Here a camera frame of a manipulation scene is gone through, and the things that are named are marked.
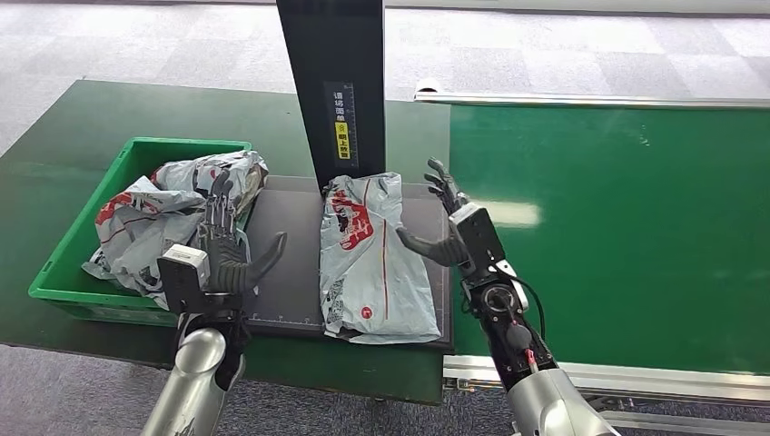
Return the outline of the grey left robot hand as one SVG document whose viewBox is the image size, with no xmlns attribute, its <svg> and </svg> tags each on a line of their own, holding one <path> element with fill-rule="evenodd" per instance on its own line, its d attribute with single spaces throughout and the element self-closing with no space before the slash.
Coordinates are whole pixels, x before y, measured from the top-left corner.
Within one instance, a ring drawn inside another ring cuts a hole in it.
<svg viewBox="0 0 770 436">
<path fill-rule="evenodd" d="M 201 249 L 210 264 L 208 287 L 212 293 L 240 294 L 254 290 L 259 281 L 281 259 L 288 234 L 275 234 L 269 249 L 257 260 L 247 262 L 236 242 L 235 207 L 230 198 L 233 181 L 223 169 L 213 180 L 199 225 Z"/>
</svg>

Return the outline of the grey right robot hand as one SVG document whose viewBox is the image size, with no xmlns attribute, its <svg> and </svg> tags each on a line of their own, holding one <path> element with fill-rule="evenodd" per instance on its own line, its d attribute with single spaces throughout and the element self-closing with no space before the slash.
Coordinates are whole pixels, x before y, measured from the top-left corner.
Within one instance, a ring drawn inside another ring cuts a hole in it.
<svg viewBox="0 0 770 436">
<path fill-rule="evenodd" d="M 424 174 L 424 179 L 430 183 L 428 190 L 441 201 L 445 212 L 451 216 L 469 202 L 468 196 L 459 189 L 454 177 L 440 160 L 431 157 L 427 165 L 434 171 Z M 441 266 L 456 266 L 468 259 L 466 249 L 454 231 L 447 238 L 436 242 L 419 238 L 405 227 L 397 228 L 396 234 L 407 249 Z"/>
</svg>

